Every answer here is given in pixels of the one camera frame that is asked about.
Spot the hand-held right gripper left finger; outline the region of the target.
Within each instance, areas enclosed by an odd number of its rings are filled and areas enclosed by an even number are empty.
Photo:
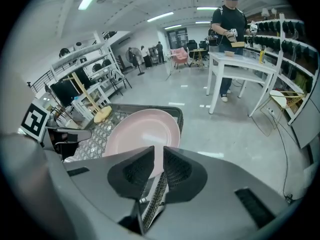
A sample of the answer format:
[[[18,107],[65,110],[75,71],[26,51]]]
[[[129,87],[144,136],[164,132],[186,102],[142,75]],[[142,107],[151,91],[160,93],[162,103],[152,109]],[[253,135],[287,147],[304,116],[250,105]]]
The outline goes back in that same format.
[[[118,223],[132,214],[154,170],[155,147],[147,146],[102,158],[65,163],[80,193],[100,212]]]

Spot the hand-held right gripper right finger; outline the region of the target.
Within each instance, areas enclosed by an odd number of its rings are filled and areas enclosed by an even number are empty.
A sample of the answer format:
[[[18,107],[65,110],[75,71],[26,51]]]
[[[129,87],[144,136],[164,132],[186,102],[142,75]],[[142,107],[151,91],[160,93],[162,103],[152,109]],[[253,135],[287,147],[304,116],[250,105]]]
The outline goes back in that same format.
[[[164,147],[164,210],[152,240],[244,240],[287,208],[272,188],[234,163]]]

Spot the pink big plate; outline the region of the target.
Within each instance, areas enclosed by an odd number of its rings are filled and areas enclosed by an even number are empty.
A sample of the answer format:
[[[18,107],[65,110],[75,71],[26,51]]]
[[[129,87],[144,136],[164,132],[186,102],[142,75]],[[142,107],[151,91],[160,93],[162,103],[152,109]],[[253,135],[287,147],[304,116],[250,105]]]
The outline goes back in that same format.
[[[103,156],[154,146],[150,174],[154,178],[163,172],[163,147],[178,148],[180,141],[180,129],[173,116],[160,109],[144,109],[127,116],[111,131]]]

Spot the white desk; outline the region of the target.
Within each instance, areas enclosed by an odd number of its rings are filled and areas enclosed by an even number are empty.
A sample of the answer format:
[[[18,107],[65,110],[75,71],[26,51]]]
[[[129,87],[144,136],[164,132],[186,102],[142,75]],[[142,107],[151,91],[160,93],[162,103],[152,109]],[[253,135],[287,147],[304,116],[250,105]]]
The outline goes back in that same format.
[[[99,109],[106,107],[110,103],[107,94],[99,83],[92,85],[86,91]],[[88,121],[93,120],[98,112],[85,94],[75,97],[71,104]]]

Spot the wooden cup tree stand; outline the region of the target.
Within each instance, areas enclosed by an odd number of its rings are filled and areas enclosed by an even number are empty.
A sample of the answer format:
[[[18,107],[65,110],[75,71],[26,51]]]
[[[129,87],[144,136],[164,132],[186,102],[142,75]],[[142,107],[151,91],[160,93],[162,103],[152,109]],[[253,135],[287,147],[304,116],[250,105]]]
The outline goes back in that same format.
[[[68,80],[75,80],[79,88],[82,90],[85,97],[89,100],[89,102],[93,105],[94,109],[96,110],[96,115],[94,116],[94,122],[95,123],[101,123],[104,121],[111,113],[112,109],[110,106],[100,108],[98,104],[94,101],[93,97],[87,92],[85,89],[85,86],[77,76],[75,72],[71,73],[72,77],[69,77]]]

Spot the black monitor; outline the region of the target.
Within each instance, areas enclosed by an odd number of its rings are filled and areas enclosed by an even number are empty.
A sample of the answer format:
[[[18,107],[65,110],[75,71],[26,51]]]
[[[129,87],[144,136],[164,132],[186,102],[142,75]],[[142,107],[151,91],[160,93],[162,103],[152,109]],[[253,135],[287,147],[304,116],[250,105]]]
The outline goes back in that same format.
[[[74,98],[79,95],[70,80],[58,81],[52,84],[50,88],[64,107],[70,106]]]

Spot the black metal railing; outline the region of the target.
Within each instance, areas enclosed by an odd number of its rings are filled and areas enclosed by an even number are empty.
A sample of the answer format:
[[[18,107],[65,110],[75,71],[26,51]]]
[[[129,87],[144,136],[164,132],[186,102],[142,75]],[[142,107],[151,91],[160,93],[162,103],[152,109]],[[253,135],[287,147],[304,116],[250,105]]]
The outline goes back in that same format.
[[[35,93],[39,93],[45,85],[49,85],[51,82],[55,82],[54,74],[51,70],[48,70],[44,73],[40,78],[38,78],[34,83],[28,81],[26,84],[27,86]]]

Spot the black and white folding chair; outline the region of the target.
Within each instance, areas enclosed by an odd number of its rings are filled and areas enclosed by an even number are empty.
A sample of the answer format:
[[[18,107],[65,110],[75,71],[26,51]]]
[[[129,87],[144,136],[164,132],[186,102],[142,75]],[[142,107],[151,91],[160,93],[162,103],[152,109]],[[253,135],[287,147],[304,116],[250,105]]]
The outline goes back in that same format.
[[[129,80],[126,78],[126,76],[124,74],[122,74],[120,71],[118,71],[117,69],[111,69],[109,71],[110,73],[110,82],[112,87],[114,88],[116,94],[120,93],[121,95],[123,95],[122,91],[120,90],[120,88],[118,87],[118,84],[123,83],[124,88],[127,88],[127,85],[132,88],[132,85],[130,84]]]

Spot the white storage shelf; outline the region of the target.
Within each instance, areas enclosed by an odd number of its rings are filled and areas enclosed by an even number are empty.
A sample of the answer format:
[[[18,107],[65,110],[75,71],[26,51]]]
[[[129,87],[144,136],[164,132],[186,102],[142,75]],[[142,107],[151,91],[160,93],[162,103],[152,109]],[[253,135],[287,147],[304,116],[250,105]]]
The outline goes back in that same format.
[[[252,21],[257,35],[244,37],[245,48],[261,53],[265,60],[275,63],[276,74],[269,87],[282,91],[286,98],[284,110],[291,125],[311,98],[320,77],[320,57],[307,41],[302,20],[286,18]]]
[[[105,39],[103,42],[95,42],[92,45],[75,50],[63,56],[51,66],[55,82],[50,82],[49,87],[58,81],[66,81],[72,72],[82,69],[88,80],[83,81],[85,87],[89,83],[100,83],[104,88],[112,86],[110,82],[110,70],[116,69],[122,73],[115,57],[111,44],[113,38]],[[76,90],[80,88],[76,82],[70,80]]]

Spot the black standing fan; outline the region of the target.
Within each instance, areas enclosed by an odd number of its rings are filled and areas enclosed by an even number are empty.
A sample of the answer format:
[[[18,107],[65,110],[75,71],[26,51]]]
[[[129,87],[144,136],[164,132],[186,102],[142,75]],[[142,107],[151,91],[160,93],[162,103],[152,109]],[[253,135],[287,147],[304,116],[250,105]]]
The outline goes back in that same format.
[[[135,55],[136,57],[136,60],[137,60],[137,67],[135,69],[138,69],[139,70],[139,73],[138,73],[138,76],[141,76],[144,74],[144,72],[141,71],[140,69],[140,61],[141,61],[141,58],[142,58],[142,54],[141,54],[141,51],[138,49],[138,48],[135,48],[135,47],[131,47],[132,48],[132,53]],[[126,51],[125,53],[125,57],[127,59],[127,61],[129,62],[129,58],[128,58],[128,50]]]

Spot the grey cabinet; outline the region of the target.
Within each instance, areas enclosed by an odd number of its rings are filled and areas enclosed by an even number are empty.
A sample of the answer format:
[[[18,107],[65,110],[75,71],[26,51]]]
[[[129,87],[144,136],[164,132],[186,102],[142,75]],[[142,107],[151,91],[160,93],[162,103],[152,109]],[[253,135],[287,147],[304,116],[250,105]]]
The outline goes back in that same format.
[[[302,111],[293,121],[292,128],[301,149],[320,133],[320,80],[317,81]]]

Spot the yellow round side table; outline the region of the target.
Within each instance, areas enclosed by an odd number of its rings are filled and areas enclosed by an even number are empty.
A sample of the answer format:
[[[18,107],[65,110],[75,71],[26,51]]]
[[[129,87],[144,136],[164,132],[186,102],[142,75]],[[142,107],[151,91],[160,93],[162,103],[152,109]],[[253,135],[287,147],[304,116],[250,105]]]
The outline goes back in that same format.
[[[205,50],[202,48],[193,49],[189,51],[189,57],[191,58],[190,66],[196,65],[199,68],[203,68],[204,62],[202,57],[202,52]]]

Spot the black office chair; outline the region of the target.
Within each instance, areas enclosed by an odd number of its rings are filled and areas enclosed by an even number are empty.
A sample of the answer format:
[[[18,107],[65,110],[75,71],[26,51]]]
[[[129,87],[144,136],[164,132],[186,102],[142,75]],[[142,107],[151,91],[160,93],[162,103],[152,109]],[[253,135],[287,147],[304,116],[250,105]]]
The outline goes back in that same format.
[[[205,51],[203,51],[202,54],[202,59],[206,60],[208,58],[208,44],[205,40],[201,40],[199,44],[196,43],[195,40],[189,40],[189,42],[187,43],[187,49],[188,49],[188,54],[189,51],[194,50],[194,49],[204,49]]]

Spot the black glass door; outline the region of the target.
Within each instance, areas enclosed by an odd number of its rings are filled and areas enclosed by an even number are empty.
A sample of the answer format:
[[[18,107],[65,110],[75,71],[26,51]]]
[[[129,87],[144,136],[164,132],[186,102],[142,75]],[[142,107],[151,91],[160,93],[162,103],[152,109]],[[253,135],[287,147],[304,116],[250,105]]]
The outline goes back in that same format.
[[[188,31],[186,28],[172,29],[167,31],[166,33],[170,49],[172,50],[185,48],[187,43],[189,42]]]

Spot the row of black helmets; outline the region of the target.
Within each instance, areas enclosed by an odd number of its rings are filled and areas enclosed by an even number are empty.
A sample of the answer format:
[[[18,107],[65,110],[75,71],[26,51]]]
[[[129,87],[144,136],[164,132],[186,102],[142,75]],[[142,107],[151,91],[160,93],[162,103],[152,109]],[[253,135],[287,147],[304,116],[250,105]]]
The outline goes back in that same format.
[[[303,21],[297,19],[265,20],[257,23],[258,35],[251,45],[276,59],[283,52],[280,74],[304,93],[311,93],[317,82],[319,52],[307,40]]]

